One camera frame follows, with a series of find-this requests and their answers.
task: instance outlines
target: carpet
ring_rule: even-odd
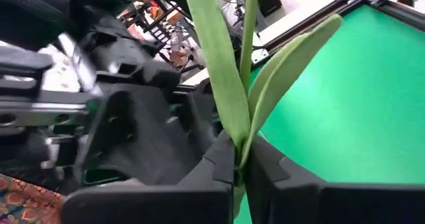
[[[63,196],[0,174],[0,224],[57,224]]]

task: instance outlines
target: green screen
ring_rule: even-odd
[[[330,182],[425,184],[425,33],[356,9],[261,132]],[[235,223],[250,223],[246,198]]]

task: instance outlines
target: wire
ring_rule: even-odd
[[[176,24],[165,25],[165,28],[167,29],[167,32],[180,32],[180,33],[187,33],[187,29],[192,29],[191,26],[184,27],[182,25],[176,25]]]
[[[234,2],[234,1],[230,1],[230,0],[222,0],[222,1],[226,1],[227,3],[232,3],[232,4],[237,4],[238,2]]]

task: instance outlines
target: leaf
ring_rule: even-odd
[[[258,0],[245,0],[244,35],[242,38],[242,51],[240,53],[239,75],[248,94],[250,86],[252,39],[255,29]]]
[[[236,219],[239,215],[240,204],[246,193],[245,185],[235,185],[233,187],[233,218]]]
[[[239,168],[244,167],[254,136],[262,127],[276,104],[291,88],[292,84],[298,79],[320,48],[337,31],[341,22],[342,18],[339,15],[332,15],[319,24],[310,34],[303,36],[300,40],[293,40],[292,42],[295,41],[297,44],[291,45],[292,48],[289,54],[283,60],[269,60],[266,64],[266,66],[270,65],[275,68],[268,77],[256,103],[250,135],[242,147],[242,160]]]
[[[304,37],[308,34],[302,34],[294,38],[291,42],[285,45],[277,54],[275,54],[269,61],[268,64],[277,64],[281,60],[284,60],[290,53],[290,51],[299,44],[299,42],[304,39]],[[251,118],[254,116],[255,107],[258,102],[258,98],[260,97],[261,91],[266,85],[267,80],[272,75],[274,69],[276,67],[273,65],[265,65],[261,68],[258,73],[254,83],[251,86],[250,94],[248,96],[248,105],[250,109]]]
[[[226,24],[216,0],[187,3],[203,49],[218,115],[240,154],[249,135],[250,117]]]

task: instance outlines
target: black frame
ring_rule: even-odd
[[[287,30],[285,33],[279,35],[269,43],[265,44],[265,49],[269,52],[269,56],[263,60],[267,60],[270,56],[274,55],[282,46],[290,42],[294,37],[310,31],[316,25],[320,24],[328,16],[336,13],[344,17],[350,12],[359,8],[362,5],[370,5],[374,9],[383,12],[407,25],[410,25],[420,31],[425,32],[425,15],[411,9],[409,6],[402,3],[384,2],[382,5],[373,5],[372,3],[376,0],[334,0],[324,8],[320,9],[316,13],[310,15],[308,18],[298,23],[296,26]],[[262,66],[263,62],[257,62],[253,65],[252,69],[255,70]]]
[[[253,69],[331,14],[344,16],[362,5],[425,32],[423,14],[398,3],[380,0],[380,5],[375,5],[374,1],[334,0],[265,45],[271,55]],[[251,148],[245,185],[253,224],[425,222],[420,205],[425,201],[425,185],[328,183],[261,138]]]
[[[164,122],[175,114],[169,113],[169,101],[159,88],[111,86],[100,101],[84,146],[80,146],[73,178],[82,180],[86,170],[103,169],[133,180],[71,193],[62,207],[61,223],[231,224],[235,149],[214,118],[214,100],[206,85],[195,90],[180,86],[176,95],[190,93],[172,99],[181,101],[176,125]],[[148,117],[161,121],[149,121]],[[138,151],[148,147],[152,149]],[[158,153],[164,158],[155,156]],[[147,176],[140,175],[142,170]]]

